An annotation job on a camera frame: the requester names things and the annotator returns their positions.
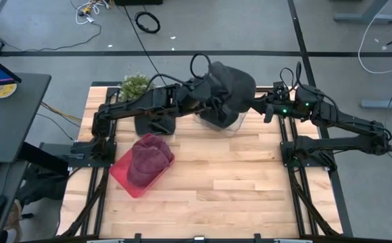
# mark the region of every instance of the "wooden table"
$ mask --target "wooden table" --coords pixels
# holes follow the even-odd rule
[[[91,139],[93,115],[104,102],[106,90],[91,87],[79,140]],[[231,138],[207,129],[192,115],[177,118],[175,134],[164,137],[175,154],[175,163],[143,197],[132,198],[109,177],[100,238],[133,238],[135,233],[142,233],[143,238],[253,238],[254,233],[263,238],[298,237],[289,177],[281,162],[278,119],[273,117],[265,124],[263,118],[250,110]],[[289,124],[287,127],[292,140]],[[297,130],[300,135],[318,138],[316,127],[308,121],[297,122]],[[116,158],[138,139],[133,118],[120,119]],[[328,173],[322,167],[305,170],[315,207],[341,232]],[[69,180],[59,234],[84,207],[90,176],[91,169],[84,168]],[[307,211],[301,208],[310,234]]]

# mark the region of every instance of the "gray floor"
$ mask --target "gray floor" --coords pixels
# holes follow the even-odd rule
[[[308,51],[357,51],[366,26],[336,23],[333,15],[363,11],[369,3],[296,0]],[[248,0],[244,4],[239,0],[165,0],[161,6],[147,8],[162,24],[162,30],[156,35],[141,33],[148,50],[299,50],[286,1]],[[132,16],[141,7],[128,9]],[[392,1],[383,13],[392,14]],[[126,16],[116,8],[101,9],[94,18],[103,26],[101,36],[63,51],[141,50]],[[78,26],[70,2],[64,0],[8,0],[0,15],[0,37],[21,49],[71,45],[96,31],[95,26]],[[382,47],[391,39],[392,25],[372,26],[363,51],[383,51]],[[6,47],[5,51],[14,49]],[[388,46],[386,51],[392,51],[392,47]],[[179,78],[190,76],[190,57],[152,59],[160,72]],[[254,56],[212,56],[211,59],[249,72],[259,85],[278,81],[281,68],[294,68],[300,60],[299,57]],[[148,76],[155,73],[146,57],[2,57],[0,62],[14,72],[51,74],[45,101],[79,117],[92,81],[121,80],[137,72]],[[310,58],[310,62],[318,88],[334,98],[342,111],[384,121],[385,111],[364,110],[358,104],[362,99],[389,99],[392,73],[369,74],[356,58],[349,57]],[[363,62],[376,71],[392,69],[392,58],[364,58]],[[196,61],[196,66],[200,73],[206,69],[202,61]],[[73,125],[45,110],[40,113],[56,119],[73,138],[77,136],[78,129]],[[392,111],[387,125],[392,131]],[[329,132],[332,137],[350,135],[338,129]],[[35,145],[71,143],[57,127],[41,117],[35,119],[28,141]],[[392,239],[392,160],[388,156],[359,152],[341,153],[336,155],[336,160],[354,236]],[[57,223],[58,209],[59,202],[51,200],[26,207],[25,211],[34,212],[36,217],[23,222],[24,240],[50,237]]]

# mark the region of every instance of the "red plastic basket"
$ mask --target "red plastic basket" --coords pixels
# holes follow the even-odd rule
[[[146,187],[133,186],[127,180],[127,171],[130,167],[132,158],[132,149],[130,149],[124,156],[121,157],[121,159],[116,161],[115,164],[110,167],[109,172],[115,178],[115,180],[118,181],[118,183],[129,193],[130,196],[133,198],[139,198],[144,193],[146,193],[146,191],[148,191],[148,189],[154,185],[158,178],[162,176],[163,173],[173,164],[175,156],[172,155],[172,160],[169,162],[169,166],[163,169]]]

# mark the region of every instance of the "green plant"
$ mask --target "green plant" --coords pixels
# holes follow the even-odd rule
[[[145,75],[137,74],[136,76],[125,76],[120,85],[120,101],[131,101],[143,95],[147,88],[149,79]],[[151,83],[149,89],[155,88],[155,84]]]

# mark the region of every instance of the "potted plant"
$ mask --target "potted plant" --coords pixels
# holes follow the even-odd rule
[[[139,98],[145,92],[149,83],[148,77],[142,74],[136,76],[125,76],[120,85],[120,101],[131,101]],[[151,83],[148,90],[155,88],[155,84]]]

